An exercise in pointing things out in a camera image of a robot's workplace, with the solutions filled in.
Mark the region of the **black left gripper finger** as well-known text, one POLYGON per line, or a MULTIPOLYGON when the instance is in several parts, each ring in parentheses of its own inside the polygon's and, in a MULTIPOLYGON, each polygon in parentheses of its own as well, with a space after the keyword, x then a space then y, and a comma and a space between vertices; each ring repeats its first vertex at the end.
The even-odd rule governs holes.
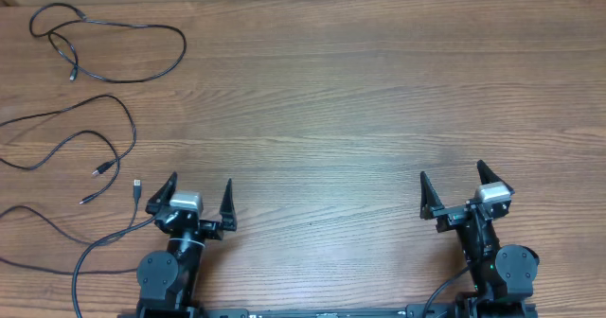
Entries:
POLYGON ((238 222, 233 202, 233 184, 231 179, 228 180, 225 187, 220 206, 220 215, 222 216, 221 228, 224 231, 236 232, 238 222))
POLYGON ((163 206, 169 205, 169 201, 176 191, 178 174, 173 171, 168 180, 148 199, 145 211, 150 215, 157 215, 163 206))

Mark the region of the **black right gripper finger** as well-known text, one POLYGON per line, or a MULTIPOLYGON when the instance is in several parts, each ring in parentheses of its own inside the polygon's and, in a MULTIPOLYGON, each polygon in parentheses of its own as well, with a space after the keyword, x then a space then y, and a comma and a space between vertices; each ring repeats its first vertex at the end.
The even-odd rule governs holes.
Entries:
POLYGON ((436 219, 444 214, 445 206, 432 186, 425 171, 420 173, 421 200, 419 217, 423 220, 436 219))
POLYGON ((482 185, 501 182, 508 189, 511 195, 515 193, 515 190, 501 177, 494 173, 492 169, 483 160, 478 160, 476 163, 476 167, 482 185))

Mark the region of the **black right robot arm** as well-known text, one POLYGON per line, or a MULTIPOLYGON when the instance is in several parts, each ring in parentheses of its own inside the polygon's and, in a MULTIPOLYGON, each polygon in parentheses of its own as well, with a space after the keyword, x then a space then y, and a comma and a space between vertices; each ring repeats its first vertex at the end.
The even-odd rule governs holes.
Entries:
POLYGON ((470 274, 474 290, 459 293, 446 317, 536 317, 538 312, 526 300, 533 295, 540 258, 523 245, 502 246, 493 227, 494 221, 509 213, 515 190, 484 161, 476 167, 481 185, 472 198, 454 207, 442 203, 426 172, 419 176, 419 217, 436 221, 439 233, 456 231, 466 260, 466 267, 430 296, 421 315, 438 313, 433 307, 436 297, 460 276, 470 274))

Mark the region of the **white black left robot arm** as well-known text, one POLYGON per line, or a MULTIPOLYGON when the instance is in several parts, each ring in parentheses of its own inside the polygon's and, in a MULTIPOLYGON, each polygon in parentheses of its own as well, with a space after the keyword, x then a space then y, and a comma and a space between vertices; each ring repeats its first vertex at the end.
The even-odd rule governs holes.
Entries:
POLYGON ((178 174, 168 180, 149 198, 145 212, 151 217, 137 225, 114 232, 90 244, 78 259, 71 279, 71 299, 77 317, 81 318, 78 291, 80 268, 88 255, 111 239, 125 236, 154 224, 169 236, 167 248, 145 255, 136 267, 140 288, 134 315, 136 317, 205 317, 195 304, 195 290, 205 242, 221 240, 226 232, 235 232, 238 222, 233 202, 233 182, 228 181, 223 193, 218 221, 204 220, 202 195, 177 188, 178 174))

